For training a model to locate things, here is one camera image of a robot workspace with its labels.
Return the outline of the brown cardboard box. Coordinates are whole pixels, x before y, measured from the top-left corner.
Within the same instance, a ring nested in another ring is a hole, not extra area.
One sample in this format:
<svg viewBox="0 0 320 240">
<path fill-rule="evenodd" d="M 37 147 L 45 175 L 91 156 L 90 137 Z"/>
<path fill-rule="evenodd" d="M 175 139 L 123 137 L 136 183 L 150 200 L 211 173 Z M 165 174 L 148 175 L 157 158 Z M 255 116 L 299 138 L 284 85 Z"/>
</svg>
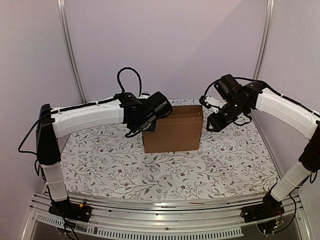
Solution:
<svg viewBox="0 0 320 240">
<path fill-rule="evenodd" d="M 195 151 L 204 125 L 201 105 L 174 106 L 172 113 L 156 122 L 155 131 L 142 133 L 145 153 Z"/>
</svg>

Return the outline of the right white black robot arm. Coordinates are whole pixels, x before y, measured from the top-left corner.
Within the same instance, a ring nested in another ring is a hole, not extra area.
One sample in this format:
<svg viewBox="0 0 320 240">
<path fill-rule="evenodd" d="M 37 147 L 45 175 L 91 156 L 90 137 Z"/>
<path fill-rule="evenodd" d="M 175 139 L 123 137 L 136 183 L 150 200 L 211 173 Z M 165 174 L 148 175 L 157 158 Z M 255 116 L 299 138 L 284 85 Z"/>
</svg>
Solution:
<svg viewBox="0 0 320 240">
<path fill-rule="evenodd" d="M 213 110 L 206 120 L 208 132 L 218 133 L 230 124 L 236 125 L 240 115 L 246 117 L 249 124 L 251 112 L 258 111 L 279 120 L 307 140 L 296 163 L 268 190 L 262 202 L 241 211 L 247 223 L 284 214 L 283 200 L 320 171 L 319 112 L 281 94 L 263 80 L 231 74 L 212 82 L 199 102 Z"/>
</svg>

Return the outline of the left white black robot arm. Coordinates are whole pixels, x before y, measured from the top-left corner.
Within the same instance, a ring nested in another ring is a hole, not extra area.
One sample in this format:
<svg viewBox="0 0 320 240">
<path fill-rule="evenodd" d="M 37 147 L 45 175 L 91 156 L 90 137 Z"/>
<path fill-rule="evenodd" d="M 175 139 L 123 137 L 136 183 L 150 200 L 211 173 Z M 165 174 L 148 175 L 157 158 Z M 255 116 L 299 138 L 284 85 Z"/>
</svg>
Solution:
<svg viewBox="0 0 320 240">
<path fill-rule="evenodd" d="M 130 92 L 116 93 L 103 100 L 52 108 L 44 104 L 37 121 L 31 126 L 36 130 L 36 163 L 39 165 L 51 200 L 51 214 L 64 218 L 77 218 L 86 209 L 86 202 L 71 203 L 64 183 L 61 152 L 58 139 L 77 131 L 102 125 L 124 124 L 132 138 L 141 132 L 155 131 L 156 122 L 167 118 L 173 111 L 169 100 L 159 91 L 152 95 L 134 96 Z"/>
</svg>

